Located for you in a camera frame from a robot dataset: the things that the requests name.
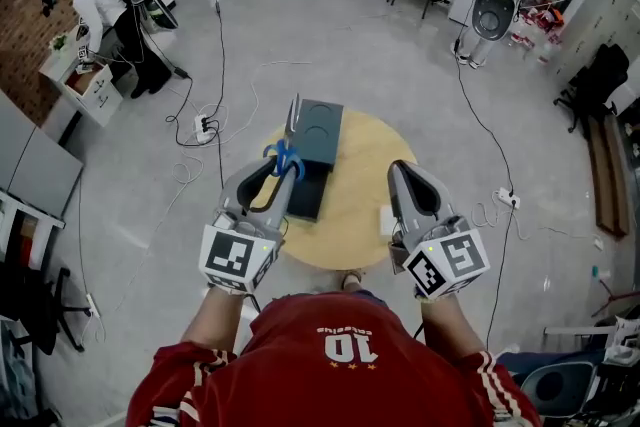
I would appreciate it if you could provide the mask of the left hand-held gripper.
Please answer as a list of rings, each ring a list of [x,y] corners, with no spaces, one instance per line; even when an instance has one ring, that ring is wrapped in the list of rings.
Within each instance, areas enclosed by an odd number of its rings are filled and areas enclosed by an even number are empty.
[[[280,226],[298,177],[291,164],[266,206],[249,209],[274,169],[273,158],[245,165],[224,183],[214,219],[204,227],[199,270],[211,285],[231,294],[253,294],[276,262],[284,241]]]

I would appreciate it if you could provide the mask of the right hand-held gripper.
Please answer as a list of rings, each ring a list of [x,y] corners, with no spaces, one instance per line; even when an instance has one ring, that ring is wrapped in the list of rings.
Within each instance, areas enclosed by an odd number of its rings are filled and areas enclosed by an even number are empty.
[[[394,273],[409,273],[420,300],[455,294],[490,269],[479,230],[464,216],[451,216],[451,195],[439,179],[415,163],[395,160],[387,182],[393,214],[405,234],[395,234],[389,244]],[[441,220],[415,241],[409,238],[419,222]]]

